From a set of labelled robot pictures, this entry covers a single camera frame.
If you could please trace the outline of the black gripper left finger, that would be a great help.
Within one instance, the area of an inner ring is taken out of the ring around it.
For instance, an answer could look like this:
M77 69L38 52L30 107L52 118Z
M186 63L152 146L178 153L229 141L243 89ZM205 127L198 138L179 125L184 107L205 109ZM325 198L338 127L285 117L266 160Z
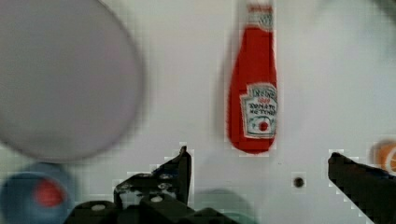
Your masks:
M120 209L138 206L146 196L166 194L187 204L191 185L191 154L182 146L178 155L151 173L130 176L113 190L114 203Z

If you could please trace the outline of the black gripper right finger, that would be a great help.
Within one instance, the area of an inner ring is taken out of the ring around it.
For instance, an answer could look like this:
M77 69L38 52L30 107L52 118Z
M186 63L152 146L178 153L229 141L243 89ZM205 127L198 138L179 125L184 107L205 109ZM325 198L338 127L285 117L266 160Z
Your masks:
M395 176L334 152L328 177L374 224L395 224Z

